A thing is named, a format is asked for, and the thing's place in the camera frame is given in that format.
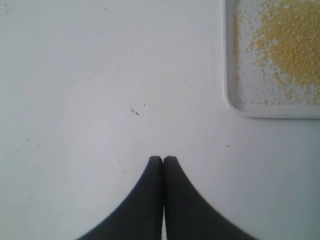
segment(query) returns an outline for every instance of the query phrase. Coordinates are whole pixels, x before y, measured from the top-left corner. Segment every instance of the white surface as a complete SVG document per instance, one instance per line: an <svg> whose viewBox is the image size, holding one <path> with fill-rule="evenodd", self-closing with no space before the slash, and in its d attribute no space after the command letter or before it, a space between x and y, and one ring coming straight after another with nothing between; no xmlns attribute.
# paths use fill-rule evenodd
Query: white surface
<svg viewBox="0 0 320 240"><path fill-rule="evenodd" d="M250 50L249 45L262 25L259 12L265 10L258 0L238 1L238 4L236 0L223 1L223 93L227 104L235 114L244 117L318 119L320 106L308 104L316 95L314 88L294 84L280 86L274 79L275 69L277 72L279 69L272 60L265 62L265 67L256 64L263 55L257 55L256 49ZM234 52L235 16L238 59ZM313 94L306 95L306 90ZM299 100L286 99L285 93Z"/></svg>
<svg viewBox="0 0 320 240"><path fill-rule="evenodd" d="M320 122L227 108L221 0L0 3L2 238L75 239L176 155L247 232L319 239Z"/></svg>

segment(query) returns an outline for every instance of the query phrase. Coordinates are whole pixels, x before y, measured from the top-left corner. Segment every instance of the white table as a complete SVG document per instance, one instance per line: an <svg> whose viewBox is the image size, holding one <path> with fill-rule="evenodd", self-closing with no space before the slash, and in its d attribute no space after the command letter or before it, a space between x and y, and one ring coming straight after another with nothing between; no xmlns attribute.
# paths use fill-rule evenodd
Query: white table
<svg viewBox="0 0 320 240"><path fill-rule="evenodd" d="M320 238L320 122L227 109L221 0L0 3L3 239L81 236L152 155L255 237Z"/></svg>

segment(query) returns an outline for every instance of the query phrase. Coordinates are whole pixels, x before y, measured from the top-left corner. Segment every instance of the white tray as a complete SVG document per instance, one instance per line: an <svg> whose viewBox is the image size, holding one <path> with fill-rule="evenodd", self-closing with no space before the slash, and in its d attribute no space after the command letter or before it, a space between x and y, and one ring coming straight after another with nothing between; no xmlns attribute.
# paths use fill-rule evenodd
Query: white tray
<svg viewBox="0 0 320 240"><path fill-rule="evenodd" d="M262 9L259 4L261 1L236 2L237 0L223 0L223 96L228 107L243 117L319 119L320 106L307 103L310 96L303 94L305 89L290 87L292 94L300 96L297 102L286 99L285 92L277 88L277 82L272 77L263 81L261 67L252 64L257 59L256 54L246 52L252 41L252 34L261 26L258 16L258 11ZM245 18L238 21L241 37L237 39L239 54L236 60L234 17L239 18L244 11L250 15L250 21Z"/></svg>

